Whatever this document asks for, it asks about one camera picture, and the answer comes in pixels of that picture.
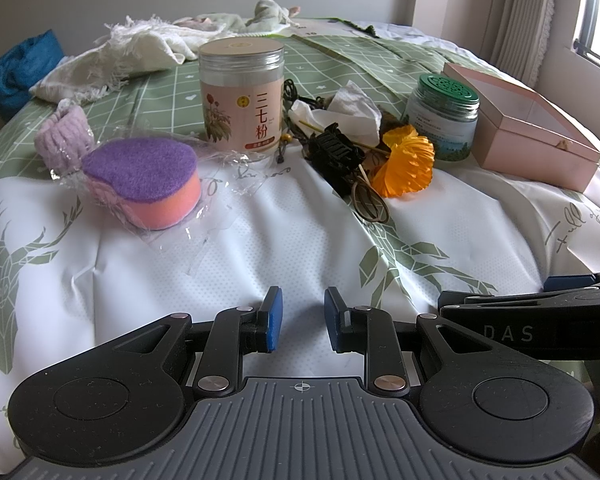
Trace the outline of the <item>orange paper flower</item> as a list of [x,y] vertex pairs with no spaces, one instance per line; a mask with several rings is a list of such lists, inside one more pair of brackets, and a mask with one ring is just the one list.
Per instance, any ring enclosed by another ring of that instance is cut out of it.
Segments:
[[434,169],[434,144],[412,125],[394,128],[382,137],[390,153],[370,180],[383,198],[397,198],[428,188]]

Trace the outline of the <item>white tissue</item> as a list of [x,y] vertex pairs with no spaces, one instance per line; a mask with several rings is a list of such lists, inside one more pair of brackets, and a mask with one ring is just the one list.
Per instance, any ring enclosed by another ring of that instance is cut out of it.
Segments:
[[324,110],[312,110],[308,103],[295,100],[288,110],[288,117],[307,136],[337,124],[351,141],[366,146],[376,146],[380,141],[380,108],[352,80],[334,94]]

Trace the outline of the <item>purple pink heart sponge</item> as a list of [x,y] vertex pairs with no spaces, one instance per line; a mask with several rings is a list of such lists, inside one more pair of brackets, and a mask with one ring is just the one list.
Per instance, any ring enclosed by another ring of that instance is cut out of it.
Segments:
[[180,223],[201,198],[194,149],[163,136],[108,141],[82,158],[88,190],[141,230]]

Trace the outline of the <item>pink fluffy headband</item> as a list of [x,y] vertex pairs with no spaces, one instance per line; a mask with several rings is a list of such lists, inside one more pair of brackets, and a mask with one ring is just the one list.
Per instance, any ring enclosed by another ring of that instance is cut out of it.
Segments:
[[73,100],[61,100],[35,133],[34,147],[54,176],[63,177],[78,171],[82,158],[95,147],[93,131],[83,108]]

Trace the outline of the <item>green white bedsheet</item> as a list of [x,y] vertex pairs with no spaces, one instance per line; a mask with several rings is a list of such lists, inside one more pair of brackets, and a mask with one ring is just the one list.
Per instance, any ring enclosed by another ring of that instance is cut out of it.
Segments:
[[409,321],[445,289],[523,294],[552,275],[600,272],[600,164],[576,193],[442,162],[429,188],[392,200],[390,222],[373,226],[292,144],[282,162],[218,160],[199,220],[135,235],[52,180],[33,145],[52,113],[32,101],[0,131],[0,474],[22,457],[7,403],[24,378],[163,315],[207,321],[277,285],[279,349],[247,372],[354,375],[361,359],[329,348],[327,287]]

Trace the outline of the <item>pink cardboard box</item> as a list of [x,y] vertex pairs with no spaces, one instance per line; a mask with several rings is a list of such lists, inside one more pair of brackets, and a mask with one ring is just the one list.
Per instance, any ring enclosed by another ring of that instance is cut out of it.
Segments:
[[480,99],[471,153],[491,171],[584,192],[600,151],[554,105],[533,90],[458,64],[443,73]]

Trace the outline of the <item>green lid glass jar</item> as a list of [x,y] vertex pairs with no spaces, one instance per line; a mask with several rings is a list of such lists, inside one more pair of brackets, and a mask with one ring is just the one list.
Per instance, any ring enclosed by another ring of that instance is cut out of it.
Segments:
[[473,88],[440,74],[422,74],[408,97],[407,122],[434,144],[436,159],[459,162],[470,154],[480,100]]

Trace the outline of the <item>beige window curtain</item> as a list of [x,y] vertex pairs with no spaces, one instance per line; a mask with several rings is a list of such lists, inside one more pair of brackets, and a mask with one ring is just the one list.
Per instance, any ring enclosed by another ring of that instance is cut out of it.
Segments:
[[491,0],[480,56],[527,86],[535,86],[554,13],[555,0]]

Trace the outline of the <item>pink labelled plastic jar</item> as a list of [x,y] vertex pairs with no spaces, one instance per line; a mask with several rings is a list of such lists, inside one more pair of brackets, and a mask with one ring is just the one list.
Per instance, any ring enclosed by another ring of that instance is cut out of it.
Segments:
[[274,151],[283,128],[283,44],[264,37],[214,40],[199,49],[198,61],[206,140],[224,151]]

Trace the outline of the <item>light green plush toy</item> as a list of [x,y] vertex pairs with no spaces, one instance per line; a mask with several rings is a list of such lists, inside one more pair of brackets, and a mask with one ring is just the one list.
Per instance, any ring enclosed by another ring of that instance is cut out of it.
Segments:
[[203,32],[222,32],[227,35],[260,36],[277,34],[294,26],[294,18],[301,12],[301,6],[285,8],[274,0],[260,0],[252,18],[243,18],[235,13],[199,14],[196,18],[180,18],[174,24]]

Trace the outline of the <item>blue cloth bundle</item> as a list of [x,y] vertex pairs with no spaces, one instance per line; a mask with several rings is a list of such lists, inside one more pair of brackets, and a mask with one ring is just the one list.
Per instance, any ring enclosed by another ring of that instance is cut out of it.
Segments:
[[64,58],[64,50],[49,29],[28,38],[0,57],[0,117],[9,122],[30,101],[29,89]]

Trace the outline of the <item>white fringed blanket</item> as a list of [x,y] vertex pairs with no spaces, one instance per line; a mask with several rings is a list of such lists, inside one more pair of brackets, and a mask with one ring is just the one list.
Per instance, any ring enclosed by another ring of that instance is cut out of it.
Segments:
[[111,26],[109,37],[99,46],[62,60],[29,92],[50,103],[97,101],[133,77],[195,61],[203,44],[229,34],[227,25],[213,22],[185,26],[160,18],[128,18]]

